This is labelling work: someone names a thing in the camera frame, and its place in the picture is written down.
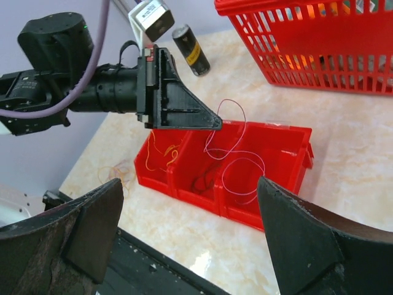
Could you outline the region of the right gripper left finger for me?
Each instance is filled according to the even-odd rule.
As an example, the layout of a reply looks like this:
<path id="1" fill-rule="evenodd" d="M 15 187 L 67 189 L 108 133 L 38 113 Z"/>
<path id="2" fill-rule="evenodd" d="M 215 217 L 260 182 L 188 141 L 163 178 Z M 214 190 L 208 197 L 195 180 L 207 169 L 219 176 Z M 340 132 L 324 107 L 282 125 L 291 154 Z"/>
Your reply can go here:
<path id="1" fill-rule="evenodd" d="M 123 207 L 121 180 L 1 228 L 1 294 L 95 294 Z"/>

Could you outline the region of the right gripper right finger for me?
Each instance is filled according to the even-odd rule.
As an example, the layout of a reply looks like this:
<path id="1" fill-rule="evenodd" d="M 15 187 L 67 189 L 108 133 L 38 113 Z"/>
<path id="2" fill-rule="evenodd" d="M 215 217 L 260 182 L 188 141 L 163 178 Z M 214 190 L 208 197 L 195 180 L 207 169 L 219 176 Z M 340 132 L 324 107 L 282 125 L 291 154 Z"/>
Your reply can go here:
<path id="1" fill-rule="evenodd" d="M 281 294 L 392 294 L 392 232 L 307 202 L 266 177 L 257 192 Z"/>

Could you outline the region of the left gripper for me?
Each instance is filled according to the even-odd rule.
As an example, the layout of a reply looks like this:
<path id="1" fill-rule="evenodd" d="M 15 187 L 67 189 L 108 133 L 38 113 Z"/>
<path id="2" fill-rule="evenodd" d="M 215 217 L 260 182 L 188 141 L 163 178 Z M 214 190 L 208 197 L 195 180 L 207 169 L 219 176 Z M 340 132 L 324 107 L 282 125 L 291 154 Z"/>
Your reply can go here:
<path id="1" fill-rule="evenodd" d="M 136 115 L 145 128 L 222 128 L 222 119 L 181 81 L 169 50 L 157 45 L 138 58 Z"/>

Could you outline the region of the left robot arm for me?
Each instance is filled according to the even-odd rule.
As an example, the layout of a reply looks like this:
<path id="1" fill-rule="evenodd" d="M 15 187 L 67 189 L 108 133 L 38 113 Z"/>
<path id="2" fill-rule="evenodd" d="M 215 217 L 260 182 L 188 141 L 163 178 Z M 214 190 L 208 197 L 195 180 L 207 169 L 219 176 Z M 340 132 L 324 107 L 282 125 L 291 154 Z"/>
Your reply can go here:
<path id="1" fill-rule="evenodd" d="M 81 79 L 93 50 L 86 22 L 74 12 L 30 20 L 18 43 L 32 67 L 1 77 L 1 109 L 23 114 L 63 101 Z M 1 133 L 20 136 L 67 127 L 68 111 L 134 113 L 149 129 L 222 128 L 222 119 L 182 83 L 169 50 L 157 45 L 143 48 L 132 68 L 121 63 L 97 67 L 82 93 L 55 114 L 1 117 Z"/>

